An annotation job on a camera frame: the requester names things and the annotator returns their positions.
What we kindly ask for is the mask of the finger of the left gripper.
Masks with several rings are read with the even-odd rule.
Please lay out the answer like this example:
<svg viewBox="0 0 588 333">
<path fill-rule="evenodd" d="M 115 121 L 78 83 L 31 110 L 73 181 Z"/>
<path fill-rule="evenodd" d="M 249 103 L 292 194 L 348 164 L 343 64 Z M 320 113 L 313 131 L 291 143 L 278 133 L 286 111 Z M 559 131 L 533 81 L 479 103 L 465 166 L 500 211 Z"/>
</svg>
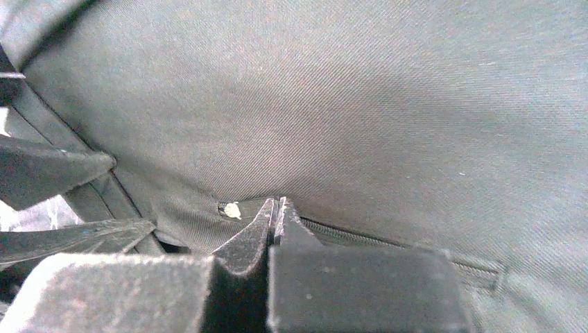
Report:
<svg viewBox="0 0 588 333">
<path fill-rule="evenodd" d="M 96 151 L 64 149 L 1 136 L 1 201 L 24 210 L 107 173 L 115 159 Z"/>
<path fill-rule="evenodd" d="M 57 230 L 1 233 L 1 266 L 45 258 L 56 253 L 157 254 L 153 222 L 146 219 L 106 220 Z"/>
</svg>

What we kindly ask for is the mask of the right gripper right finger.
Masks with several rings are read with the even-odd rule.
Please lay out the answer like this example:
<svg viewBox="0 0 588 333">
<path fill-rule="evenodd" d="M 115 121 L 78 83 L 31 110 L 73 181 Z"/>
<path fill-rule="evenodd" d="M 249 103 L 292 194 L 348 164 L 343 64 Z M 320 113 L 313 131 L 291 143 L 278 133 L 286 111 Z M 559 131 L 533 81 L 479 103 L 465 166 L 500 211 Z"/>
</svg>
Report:
<svg viewBox="0 0 588 333">
<path fill-rule="evenodd" d="M 427 250 L 326 246 L 281 198 L 268 251 L 271 332 L 472 332 L 450 261 Z"/>
</svg>

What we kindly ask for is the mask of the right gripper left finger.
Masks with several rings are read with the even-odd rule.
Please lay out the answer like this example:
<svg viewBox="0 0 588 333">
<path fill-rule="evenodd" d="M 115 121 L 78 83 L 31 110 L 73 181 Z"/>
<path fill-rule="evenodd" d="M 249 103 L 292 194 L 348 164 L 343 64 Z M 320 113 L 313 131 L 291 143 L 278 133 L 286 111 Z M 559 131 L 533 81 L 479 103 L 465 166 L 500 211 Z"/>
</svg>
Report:
<svg viewBox="0 0 588 333">
<path fill-rule="evenodd" d="M 2 332 L 263 332 L 275 200 L 204 256 L 56 253 L 34 259 Z"/>
</svg>

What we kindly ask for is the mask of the black student backpack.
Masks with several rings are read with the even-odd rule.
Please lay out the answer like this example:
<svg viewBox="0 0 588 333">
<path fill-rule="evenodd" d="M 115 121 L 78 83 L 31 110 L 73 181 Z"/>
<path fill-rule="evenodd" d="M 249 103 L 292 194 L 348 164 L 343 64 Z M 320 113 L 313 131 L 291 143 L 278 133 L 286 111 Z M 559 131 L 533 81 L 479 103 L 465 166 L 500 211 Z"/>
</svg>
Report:
<svg viewBox="0 0 588 333">
<path fill-rule="evenodd" d="M 206 254 L 219 202 L 453 255 L 479 332 L 587 331 L 586 1 L 2 1 L 13 104 Z"/>
</svg>

